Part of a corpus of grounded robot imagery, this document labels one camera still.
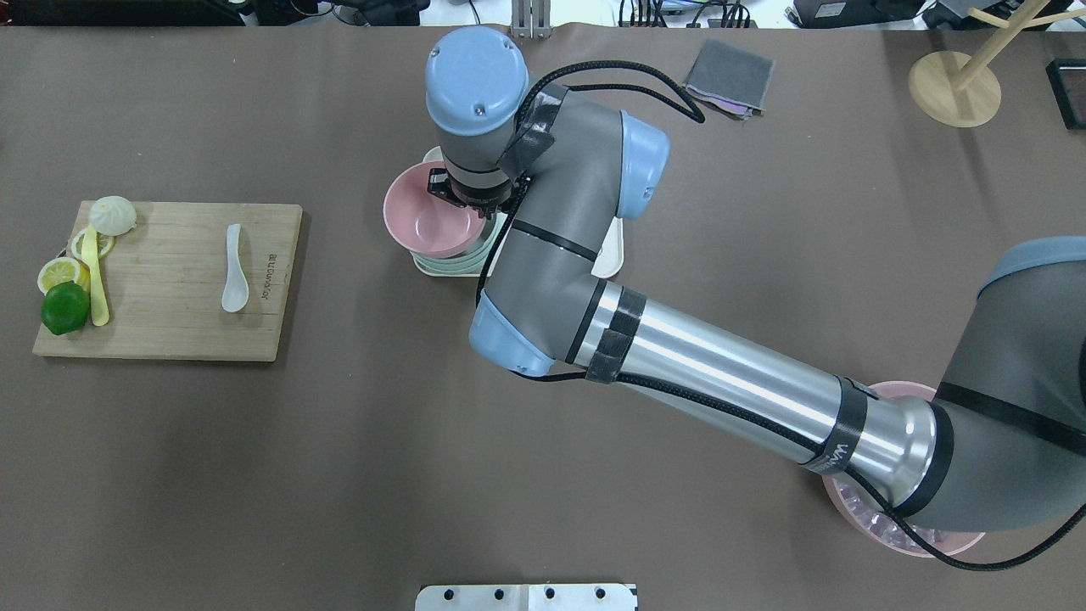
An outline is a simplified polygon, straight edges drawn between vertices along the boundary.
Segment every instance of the brown tabletop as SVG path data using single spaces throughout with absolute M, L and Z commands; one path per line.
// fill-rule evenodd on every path
M 0 608 L 408 610 L 427 584 L 605 580 L 653 610 L 1082 608 L 1086 531 L 998 574 L 908 558 L 767 451 L 477 357 L 473 281 L 418 272 L 380 212 L 434 144 L 445 31 L 0 28 Z M 1021 35 L 980 128 L 909 98 L 915 59 L 984 36 L 565 26 L 525 52 L 675 78 L 709 37 L 778 60 L 746 123 L 599 94 L 672 142 L 618 279 L 834 373 L 933 385 L 1007 247 L 1086 233 L 1086 137 L 1045 75 L 1086 37 Z M 301 204 L 278 361 L 33 356 L 38 267 L 108 193 Z

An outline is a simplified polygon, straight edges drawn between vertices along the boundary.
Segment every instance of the yellow spoon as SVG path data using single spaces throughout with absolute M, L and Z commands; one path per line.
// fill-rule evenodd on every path
M 105 302 L 102 269 L 98 266 L 98 229 L 93 226 L 87 225 L 81 246 L 83 262 L 90 269 L 90 322 L 100 328 L 110 322 L 110 305 Z

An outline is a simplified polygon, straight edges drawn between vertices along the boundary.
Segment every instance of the round wooden base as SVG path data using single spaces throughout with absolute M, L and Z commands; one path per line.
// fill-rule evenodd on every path
M 935 120 L 954 127 L 976 127 L 987 123 L 999 110 L 999 80 L 987 66 L 961 90 L 955 91 L 950 86 L 950 79 L 968 61 L 965 53 L 938 51 L 912 64 L 909 92 Z

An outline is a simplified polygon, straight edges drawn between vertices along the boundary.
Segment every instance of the wooden stand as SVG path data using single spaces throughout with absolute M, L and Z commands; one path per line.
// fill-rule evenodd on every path
M 992 60 L 1011 39 L 1027 27 L 1045 25 L 1086 14 L 1086 9 L 1034 18 L 1048 0 L 1025 0 L 1009 20 L 970 9 L 973 18 L 999 29 L 970 58 L 957 51 L 938 51 L 921 58 L 909 71 L 909 92 L 932 118 L 954 127 L 976 127 L 999 110 L 1001 91 Z

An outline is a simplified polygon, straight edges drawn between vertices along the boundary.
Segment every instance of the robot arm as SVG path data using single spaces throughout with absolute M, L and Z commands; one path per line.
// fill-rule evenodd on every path
M 452 190 L 487 207 L 531 179 L 472 322 L 478 353 L 528 377 L 563 360 L 817 473 L 859 474 L 918 525 L 1016 529 L 1086 502 L 1086 238 L 1009 252 L 935 400 L 885 399 L 593 277 L 610 219 L 647 205 L 667 137 L 553 84 L 518 125 L 529 81 L 487 28 L 449 34 L 427 64 Z

